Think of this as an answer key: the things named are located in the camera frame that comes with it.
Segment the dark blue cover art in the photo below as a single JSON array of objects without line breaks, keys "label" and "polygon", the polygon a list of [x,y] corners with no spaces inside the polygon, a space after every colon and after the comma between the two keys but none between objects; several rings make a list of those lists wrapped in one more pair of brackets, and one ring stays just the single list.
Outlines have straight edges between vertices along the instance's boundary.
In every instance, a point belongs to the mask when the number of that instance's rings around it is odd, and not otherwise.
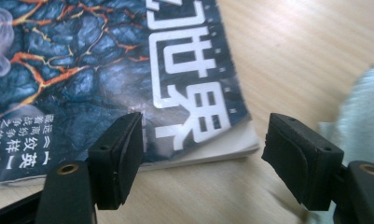
[{"label": "dark blue cover art", "polygon": [[0,182],[44,175],[120,116],[144,162],[249,119],[214,0],[0,0]]}]

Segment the light wood surface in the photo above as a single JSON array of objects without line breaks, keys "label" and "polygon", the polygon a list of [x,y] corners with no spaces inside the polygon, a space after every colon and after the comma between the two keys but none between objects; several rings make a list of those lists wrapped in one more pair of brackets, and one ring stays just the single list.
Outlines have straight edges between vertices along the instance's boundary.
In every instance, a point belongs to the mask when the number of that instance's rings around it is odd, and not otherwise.
[{"label": "light wood surface", "polygon": [[[373,0],[218,5],[262,139],[270,112],[314,129],[319,121],[335,120],[353,82],[374,64]],[[142,172],[126,204],[99,211],[99,223],[303,223],[306,213],[261,154]],[[0,207],[40,189],[0,190]]]}]

